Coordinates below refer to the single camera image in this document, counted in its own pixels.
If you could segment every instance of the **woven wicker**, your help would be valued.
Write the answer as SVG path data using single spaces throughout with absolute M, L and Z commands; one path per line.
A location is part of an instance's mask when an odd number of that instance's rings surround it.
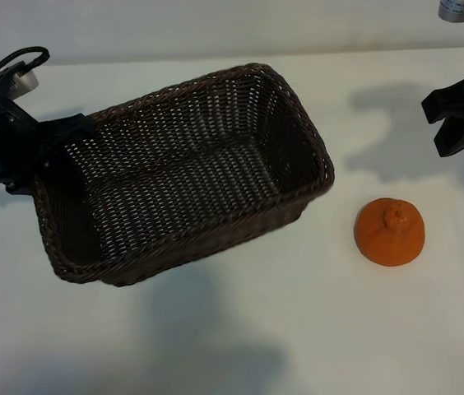
M 334 181 L 323 141 L 269 66 L 216 72 L 92 114 L 67 146 L 76 197 L 35 179 L 56 274 L 128 286 L 299 218 Z

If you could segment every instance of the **white table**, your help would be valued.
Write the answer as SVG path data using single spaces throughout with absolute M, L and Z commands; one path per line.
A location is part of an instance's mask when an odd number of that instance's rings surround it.
M 88 114 L 252 61 L 321 131 L 331 192 L 283 230 L 118 289 L 60 281 L 31 199 L 0 186 L 0 394 L 464 395 L 464 152 L 438 157 L 420 107 L 464 78 L 464 49 L 42 67 L 18 103 Z M 424 216 L 410 265 L 353 241 L 383 196 Z

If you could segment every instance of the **black cable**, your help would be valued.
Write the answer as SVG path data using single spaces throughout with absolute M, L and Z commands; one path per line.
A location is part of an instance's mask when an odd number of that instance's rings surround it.
M 2 68 L 8 65 L 15 58 L 18 58 L 21 55 L 25 55 L 26 53 L 36 53 L 36 52 L 40 52 L 41 55 L 35 60 L 33 60 L 31 63 L 27 64 L 24 70 L 22 70 L 23 74 L 26 74 L 30 72 L 33 68 L 38 67 L 40 64 L 47 62 L 47 60 L 49 59 L 49 51 L 46 48 L 29 47 L 29 48 L 19 49 L 16 52 L 11 53 L 9 56 L 7 56 L 6 58 L 0 61 L 0 70 L 2 70 Z

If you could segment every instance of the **orange fruit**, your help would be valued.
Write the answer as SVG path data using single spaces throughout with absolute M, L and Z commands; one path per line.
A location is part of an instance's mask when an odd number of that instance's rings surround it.
M 404 265 L 422 251 L 424 221 L 411 203 L 384 197 L 364 207 L 355 240 L 367 259 L 383 266 Z

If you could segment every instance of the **basket rim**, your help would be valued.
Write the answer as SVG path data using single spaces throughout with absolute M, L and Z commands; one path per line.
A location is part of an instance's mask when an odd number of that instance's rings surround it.
M 53 214 L 53 207 L 49 199 L 47 188 L 41 179 L 35 177 L 33 197 L 39 217 L 44 247 L 46 248 L 46 252 L 48 252 L 53 269 L 61 278 L 66 279 L 66 277 L 69 277 L 72 278 L 73 282 L 77 282 L 77 276 L 83 277 L 83 282 L 99 280 L 109 274 L 133 266 L 133 264 L 136 263 L 135 257 L 146 255 L 147 258 L 151 258 L 167 249 L 181 246 L 183 240 L 186 238 L 190 238 L 190 240 L 201 238 L 204 237 L 206 232 L 209 230 L 215 230 L 224 225 L 238 223 L 241 222 L 242 218 L 251 218 L 256 214 L 274 210 L 278 207 L 294 203 L 303 204 L 304 202 L 309 202 L 327 192 L 334 182 L 334 168 L 325 149 L 325 144 L 323 143 L 322 138 L 320 138 L 319 133 L 314 127 L 309 116 L 305 112 L 298 96 L 290 88 L 286 80 L 275 72 L 272 67 L 263 63 L 249 63 L 244 66 L 232 67 L 230 69 L 207 74 L 203 77 L 194 78 L 181 84 L 167 86 L 159 91 L 144 95 L 141 98 L 129 100 L 126 103 L 115 105 L 90 114 L 88 115 L 88 119 L 94 125 L 96 123 L 103 123 L 106 120 L 133 111 L 135 106 L 142 107 L 143 105 L 153 105 L 166 100 L 172 100 L 178 95 L 186 95 L 191 91 L 200 90 L 202 87 L 207 88 L 208 86 L 219 84 L 223 80 L 237 78 L 250 73 L 266 78 L 271 83 L 275 83 L 280 87 L 280 91 L 282 92 L 281 98 L 285 101 L 286 105 L 291 107 L 291 113 L 296 115 L 296 122 L 299 124 L 296 129 L 303 133 L 304 137 L 313 148 L 314 154 L 311 160 L 315 160 L 317 162 L 321 177 L 318 177 L 312 183 L 306 184 L 294 191 L 278 194 L 264 202 L 252 207 L 247 207 L 241 211 L 231 213 L 228 216 L 219 217 L 213 221 L 210 220 L 203 222 L 181 232 L 165 235 L 159 239 L 151 241 L 150 243 L 143 244 L 140 248 L 131 249 L 121 253 L 117 257 L 87 264 L 74 263 L 63 252 L 61 236 L 56 231 L 57 226 L 54 222 L 56 216 Z M 55 256 L 58 257 L 58 263 L 56 263 L 53 259 Z

